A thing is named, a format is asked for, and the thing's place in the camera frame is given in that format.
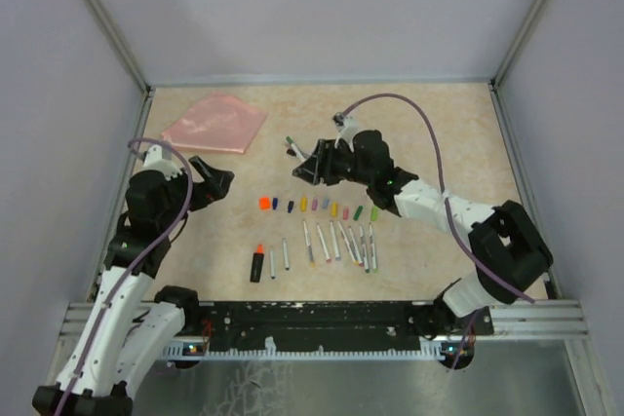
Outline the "pink plastic bag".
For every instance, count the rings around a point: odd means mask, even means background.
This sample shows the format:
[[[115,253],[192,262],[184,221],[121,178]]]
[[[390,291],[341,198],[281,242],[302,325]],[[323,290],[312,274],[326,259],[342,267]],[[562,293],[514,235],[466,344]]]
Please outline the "pink plastic bag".
[[[235,95],[213,93],[193,103],[161,137],[178,151],[245,154],[266,118]]]

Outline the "orange highlighter cap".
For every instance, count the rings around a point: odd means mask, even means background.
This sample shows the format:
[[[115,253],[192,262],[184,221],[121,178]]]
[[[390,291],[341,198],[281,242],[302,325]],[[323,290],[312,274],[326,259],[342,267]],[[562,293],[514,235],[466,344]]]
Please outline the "orange highlighter cap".
[[[268,209],[272,209],[272,202],[268,197],[261,197],[258,200],[259,203],[259,208],[261,210],[268,210]]]

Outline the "light green capped marker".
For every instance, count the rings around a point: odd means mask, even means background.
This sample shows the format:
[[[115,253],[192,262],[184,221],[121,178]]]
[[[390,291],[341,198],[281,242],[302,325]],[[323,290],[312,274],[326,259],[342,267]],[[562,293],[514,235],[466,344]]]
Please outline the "light green capped marker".
[[[369,237],[370,237],[370,252],[371,252],[371,268],[373,272],[378,271],[378,262],[377,262],[377,252],[376,252],[376,243],[375,243],[375,235],[373,226],[369,224]]]

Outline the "aluminium frame rail right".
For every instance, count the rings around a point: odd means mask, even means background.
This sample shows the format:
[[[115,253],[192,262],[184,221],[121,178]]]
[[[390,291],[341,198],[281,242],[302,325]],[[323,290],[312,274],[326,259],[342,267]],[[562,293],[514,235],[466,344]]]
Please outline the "aluminium frame rail right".
[[[500,90],[505,83],[511,69],[533,34],[535,27],[540,22],[549,1],[550,0],[533,0],[531,3],[514,40],[497,68],[496,73],[489,82],[489,87],[493,92]]]

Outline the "orange white marker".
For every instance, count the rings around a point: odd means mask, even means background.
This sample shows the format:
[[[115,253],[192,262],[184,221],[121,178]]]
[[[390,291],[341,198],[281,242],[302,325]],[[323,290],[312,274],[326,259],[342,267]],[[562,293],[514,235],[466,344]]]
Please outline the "orange white marker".
[[[315,258],[314,258],[309,228],[305,220],[302,221],[302,224],[303,224],[303,233],[304,233],[304,240],[305,240],[307,254],[308,254],[308,260],[309,260],[310,265],[315,266]]]

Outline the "lavender marker pen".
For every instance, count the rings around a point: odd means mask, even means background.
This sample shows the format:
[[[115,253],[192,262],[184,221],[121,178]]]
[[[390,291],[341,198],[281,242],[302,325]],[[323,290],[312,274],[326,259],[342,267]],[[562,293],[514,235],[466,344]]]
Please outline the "lavender marker pen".
[[[335,261],[337,262],[341,260],[341,255],[340,255],[340,251],[338,247],[335,225],[332,220],[330,221],[330,230],[331,230],[331,244],[332,244],[333,257]]]

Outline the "dark green pen cap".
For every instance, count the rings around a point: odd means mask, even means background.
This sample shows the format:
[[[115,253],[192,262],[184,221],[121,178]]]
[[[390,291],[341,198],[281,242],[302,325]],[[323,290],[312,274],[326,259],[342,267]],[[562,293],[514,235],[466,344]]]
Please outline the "dark green pen cap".
[[[356,211],[355,211],[354,215],[353,215],[353,220],[355,220],[355,221],[359,220],[359,218],[362,215],[363,210],[364,210],[363,206],[358,206],[356,208]]]

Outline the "dark green capped marker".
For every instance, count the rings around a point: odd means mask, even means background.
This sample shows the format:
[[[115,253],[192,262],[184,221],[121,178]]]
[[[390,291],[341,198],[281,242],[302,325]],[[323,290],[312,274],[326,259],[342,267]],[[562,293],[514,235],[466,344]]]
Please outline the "dark green capped marker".
[[[368,274],[371,272],[371,268],[370,268],[370,263],[369,263],[366,236],[365,236],[365,232],[364,232],[362,225],[359,225],[359,233],[360,233],[360,243],[361,243],[361,250],[362,250],[361,255],[362,255],[362,260],[363,260],[363,266],[365,268],[365,272]]]

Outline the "pink capped marker pen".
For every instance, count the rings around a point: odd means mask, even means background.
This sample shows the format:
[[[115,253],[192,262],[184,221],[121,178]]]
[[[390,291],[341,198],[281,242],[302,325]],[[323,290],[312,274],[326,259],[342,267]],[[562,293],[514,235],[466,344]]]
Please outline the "pink capped marker pen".
[[[329,248],[328,248],[328,244],[327,244],[326,237],[324,235],[323,229],[322,229],[320,224],[316,225],[316,229],[317,229],[317,234],[319,236],[319,240],[320,240],[320,243],[321,243],[321,247],[322,247],[322,251],[323,251],[323,255],[324,255],[325,261],[327,263],[331,263],[332,262],[332,256],[330,254],[330,251],[329,251]]]

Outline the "magenta capped marker pen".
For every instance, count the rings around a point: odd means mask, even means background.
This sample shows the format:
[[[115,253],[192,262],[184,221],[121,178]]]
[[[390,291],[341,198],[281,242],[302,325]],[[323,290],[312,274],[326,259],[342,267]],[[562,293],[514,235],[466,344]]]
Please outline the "magenta capped marker pen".
[[[364,260],[361,256],[361,253],[359,251],[359,246],[355,237],[355,233],[352,229],[351,226],[348,226],[348,233],[349,233],[349,237],[350,237],[350,242],[351,242],[351,246],[352,246],[352,250],[354,252],[354,256],[355,256],[355,261],[357,262],[358,266],[360,267],[364,267]]]

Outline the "blue capped marker pen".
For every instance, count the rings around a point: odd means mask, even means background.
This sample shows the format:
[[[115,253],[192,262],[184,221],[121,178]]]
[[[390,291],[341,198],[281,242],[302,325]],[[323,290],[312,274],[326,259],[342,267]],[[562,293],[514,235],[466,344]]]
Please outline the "blue capped marker pen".
[[[270,267],[270,278],[271,280],[276,279],[276,259],[275,259],[275,251],[273,247],[269,248],[269,267]]]

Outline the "aluminium frame rail left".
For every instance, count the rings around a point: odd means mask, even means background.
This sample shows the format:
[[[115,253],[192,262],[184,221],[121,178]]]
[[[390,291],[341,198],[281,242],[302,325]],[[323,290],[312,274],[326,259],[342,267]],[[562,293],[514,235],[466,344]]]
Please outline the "aluminium frame rail left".
[[[102,0],[83,0],[97,26],[114,54],[121,61],[126,72],[144,95],[148,95],[151,87],[144,77],[136,56],[124,37],[121,28],[110,14]]]

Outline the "green capped marker pen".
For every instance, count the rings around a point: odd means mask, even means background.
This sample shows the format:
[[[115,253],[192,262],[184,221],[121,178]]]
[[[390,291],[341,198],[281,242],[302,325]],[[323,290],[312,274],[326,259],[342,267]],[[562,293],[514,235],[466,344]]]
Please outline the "green capped marker pen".
[[[304,153],[301,152],[301,150],[298,148],[298,146],[294,143],[293,139],[290,136],[286,137],[286,142],[288,144],[288,150],[291,149],[295,155],[296,158],[300,161],[300,162],[304,162],[307,157]]]

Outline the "orange capped black highlighter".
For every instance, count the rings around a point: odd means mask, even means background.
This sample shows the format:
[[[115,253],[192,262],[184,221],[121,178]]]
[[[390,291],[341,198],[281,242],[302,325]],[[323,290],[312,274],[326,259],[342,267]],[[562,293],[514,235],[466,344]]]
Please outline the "orange capped black highlighter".
[[[251,272],[250,272],[250,282],[253,284],[259,284],[262,275],[264,261],[264,249],[263,245],[259,244],[256,247],[256,250],[253,253],[252,264],[251,264]]]

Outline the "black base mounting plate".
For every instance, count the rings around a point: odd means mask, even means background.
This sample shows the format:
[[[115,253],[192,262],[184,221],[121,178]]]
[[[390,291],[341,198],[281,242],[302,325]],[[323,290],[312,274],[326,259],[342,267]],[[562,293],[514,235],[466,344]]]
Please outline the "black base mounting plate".
[[[278,352],[418,351],[422,341],[493,333],[488,311],[459,318],[434,301],[204,301],[175,336],[211,352],[250,352],[270,338]]]

